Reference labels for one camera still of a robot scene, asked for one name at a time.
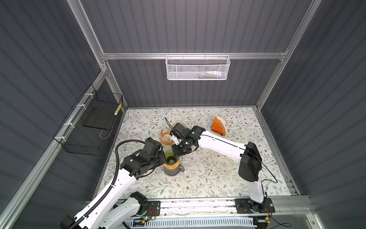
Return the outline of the orange glass carafe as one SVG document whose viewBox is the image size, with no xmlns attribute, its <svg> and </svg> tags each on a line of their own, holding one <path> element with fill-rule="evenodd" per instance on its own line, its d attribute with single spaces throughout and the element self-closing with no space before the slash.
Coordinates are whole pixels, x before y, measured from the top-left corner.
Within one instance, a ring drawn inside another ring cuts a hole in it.
<svg viewBox="0 0 366 229">
<path fill-rule="evenodd" d="M 165 146 L 172 146 L 174 144 L 174 141 L 170 136 L 170 129 L 163 128 L 161 130 L 160 142 Z"/>
</svg>

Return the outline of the green glass dripper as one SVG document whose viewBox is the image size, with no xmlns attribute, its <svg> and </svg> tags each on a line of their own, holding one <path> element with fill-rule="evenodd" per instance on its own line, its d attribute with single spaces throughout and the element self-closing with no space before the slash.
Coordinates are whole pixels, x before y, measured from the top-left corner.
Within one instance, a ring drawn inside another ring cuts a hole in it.
<svg viewBox="0 0 366 229">
<path fill-rule="evenodd" d="M 179 160 L 179 158 L 176 157 L 172 151 L 165 152 L 165 159 L 166 159 L 166 164 L 169 166 L 176 164 Z"/>
</svg>

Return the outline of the grey glass carafe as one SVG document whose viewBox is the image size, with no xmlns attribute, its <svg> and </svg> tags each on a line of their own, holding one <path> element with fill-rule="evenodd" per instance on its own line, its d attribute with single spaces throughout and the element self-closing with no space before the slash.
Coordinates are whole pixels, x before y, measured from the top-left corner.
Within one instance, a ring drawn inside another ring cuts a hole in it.
<svg viewBox="0 0 366 229">
<path fill-rule="evenodd" d="M 185 168 L 183 166 L 178 166 L 175 169 L 167 169 L 166 167 L 164 167 L 164 173 L 168 176 L 176 176 L 180 172 L 184 172 L 184 171 L 185 171 Z"/>
</svg>

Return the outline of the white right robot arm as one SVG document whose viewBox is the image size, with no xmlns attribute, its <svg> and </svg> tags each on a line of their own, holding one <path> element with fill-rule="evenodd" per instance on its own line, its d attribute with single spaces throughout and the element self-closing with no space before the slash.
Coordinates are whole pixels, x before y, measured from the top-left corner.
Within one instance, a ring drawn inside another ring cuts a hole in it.
<svg viewBox="0 0 366 229">
<path fill-rule="evenodd" d="M 248 185 L 251 202 L 264 203 L 266 194 L 262 185 L 262 158 L 256 144 L 236 143 L 202 127 L 194 126 L 188 129 L 181 124 L 176 124 L 171 129 L 170 136 L 174 142 L 172 149 L 176 157 L 190 154 L 198 148 L 205 148 L 232 159 L 239 165 L 239 176 Z"/>
</svg>

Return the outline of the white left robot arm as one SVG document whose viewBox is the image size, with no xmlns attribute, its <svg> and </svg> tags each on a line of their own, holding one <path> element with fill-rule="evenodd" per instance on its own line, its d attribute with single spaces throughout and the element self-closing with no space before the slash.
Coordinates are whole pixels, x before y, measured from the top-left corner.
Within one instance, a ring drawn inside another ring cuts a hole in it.
<svg viewBox="0 0 366 229">
<path fill-rule="evenodd" d="M 163 145 L 148 138 L 139 149 L 120 160 L 115 150 L 116 168 L 113 179 L 107 186 L 74 217 L 66 216 L 61 222 L 62 229 L 113 229 L 132 216 L 148 213 L 148 199 L 135 192 L 117 208 L 115 203 L 122 194 L 139 178 L 149 175 L 166 162 Z"/>
</svg>

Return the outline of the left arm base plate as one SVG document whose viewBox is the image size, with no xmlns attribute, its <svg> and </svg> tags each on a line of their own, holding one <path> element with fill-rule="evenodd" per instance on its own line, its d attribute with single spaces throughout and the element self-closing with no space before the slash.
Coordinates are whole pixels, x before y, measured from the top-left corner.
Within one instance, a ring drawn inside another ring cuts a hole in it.
<svg viewBox="0 0 366 229">
<path fill-rule="evenodd" d="M 147 204 L 142 207 L 142 211 L 138 211 L 134 217 L 157 217 L 160 216 L 161 201 L 149 200 Z"/>
</svg>

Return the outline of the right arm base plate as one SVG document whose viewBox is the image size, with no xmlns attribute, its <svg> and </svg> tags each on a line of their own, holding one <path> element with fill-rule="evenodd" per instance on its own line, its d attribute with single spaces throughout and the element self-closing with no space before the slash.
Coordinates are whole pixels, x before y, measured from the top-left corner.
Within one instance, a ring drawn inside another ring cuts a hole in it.
<svg viewBox="0 0 366 229">
<path fill-rule="evenodd" d="M 237 213 L 275 213 L 275 208 L 270 198 L 265 197 L 264 202 L 257 203 L 250 198 L 236 198 L 234 200 Z"/>
</svg>

